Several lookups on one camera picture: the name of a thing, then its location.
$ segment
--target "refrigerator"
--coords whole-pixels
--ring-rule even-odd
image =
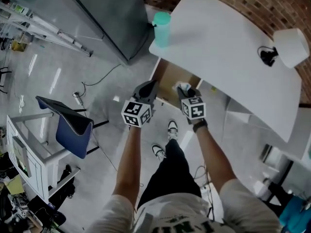
[[[143,0],[12,0],[98,56],[107,48],[124,63],[135,55],[148,33]]]

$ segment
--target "brick wall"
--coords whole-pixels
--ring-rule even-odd
[[[180,0],[144,0],[173,11]],[[311,0],[221,0],[249,18],[269,37],[280,29],[300,28],[311,47]],[[301,103],[311,104],[311,58],[296,67],[302,78]]]

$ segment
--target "white t-shirt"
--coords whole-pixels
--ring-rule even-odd
[[[220,191],[225,224],[206,216],[206,201],[193,194],[175,193],[151,200],[138,210],[133,227],[133,206],[120,195],[113,195],[103,214],[88,233],[277,233],[277,216],[254,197],[239,180],[225,183]]]

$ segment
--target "blue chair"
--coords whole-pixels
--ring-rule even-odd
[[[99,149],[99,146],[87,151],[92,136],[92,130],[109,121],[94,124],[94,121],[78,112],[85,109],[72,110],[62,102],[36,96],[41,109],[49,108],[59,114],[56,140],[65,149],[84,159],[87,154]]]

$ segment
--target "teal object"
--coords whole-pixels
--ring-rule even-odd
[[[155,29],[155,43],[160,48],[167,47],[170,41],[171,15],[167,12],[157,12],[152,25]]]
[[[311,208],[301,211],[303,203],[303,199],[293,196],[279,217],[281,224],[291,233],[302,233],[311,220]]]

